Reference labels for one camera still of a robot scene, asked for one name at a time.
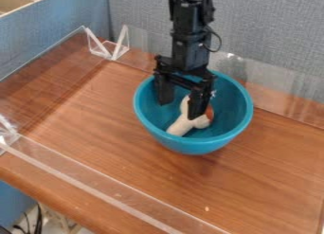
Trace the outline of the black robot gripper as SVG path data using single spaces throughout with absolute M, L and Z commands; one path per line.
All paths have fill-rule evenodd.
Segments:
M 191 91 L 189 97 L 187 118 L 190 120 L 206 114 L 214 83 L 214 75 L 207 69 L 211 49 L 213 33 L 171 33 L 171 56 L 158 55 L 155 68 L 155 87 L 161 105 L 175 99 L 175 87 L 182 86 Z

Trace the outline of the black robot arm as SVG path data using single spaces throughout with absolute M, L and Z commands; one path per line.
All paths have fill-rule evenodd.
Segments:
M 155 87 L 161 105 L 175 99 L 175 86 L 190 91 L 187 118 L 203 116 L 213 96 L 215 74 L 209 69 L 213 53 L 215 8 L 213 0 L 169 0 L 173 55 L 158 55 L 155 68 Z

